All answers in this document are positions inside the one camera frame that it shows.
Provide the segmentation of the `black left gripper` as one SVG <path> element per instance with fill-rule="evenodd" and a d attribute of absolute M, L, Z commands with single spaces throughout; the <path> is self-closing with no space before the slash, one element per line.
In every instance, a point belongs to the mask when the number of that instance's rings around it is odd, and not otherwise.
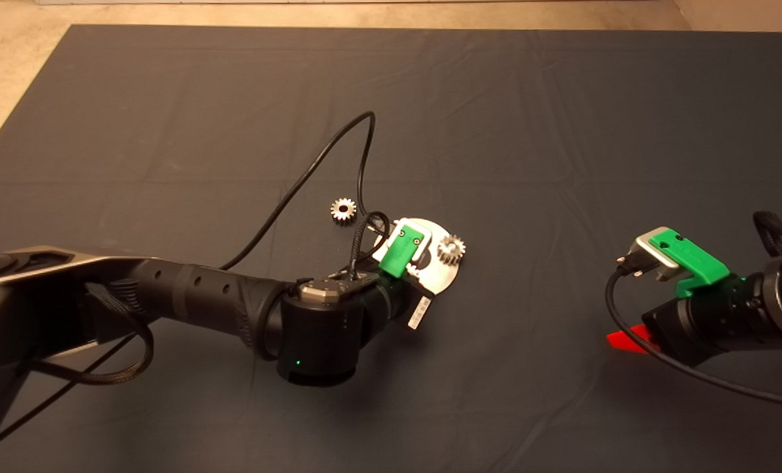
<path fill-rule="evenodd" d="M 406 325 L 422 299 L 434 298 L 435 294 L 411 275 L 400 279 L 384 273 L 379 275 L 376 282 L 359 292 L 363 309 L 361 344 L 372 341 L 391 321 Z"/>

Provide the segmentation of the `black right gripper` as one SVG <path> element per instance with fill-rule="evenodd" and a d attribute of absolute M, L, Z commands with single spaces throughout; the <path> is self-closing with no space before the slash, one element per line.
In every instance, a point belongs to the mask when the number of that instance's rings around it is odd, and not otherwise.
<path fill-rule="evenodd" d="M 731 276 L 650 309 L 641 316 L 643 324 L 630 330 L 650 347 L 689 367 L 724 353 L 767 350 L 770 324 L 761 293 L 761 276 Z M 614 349 L 647 354 L 624 330 L 605 339 Z"/>

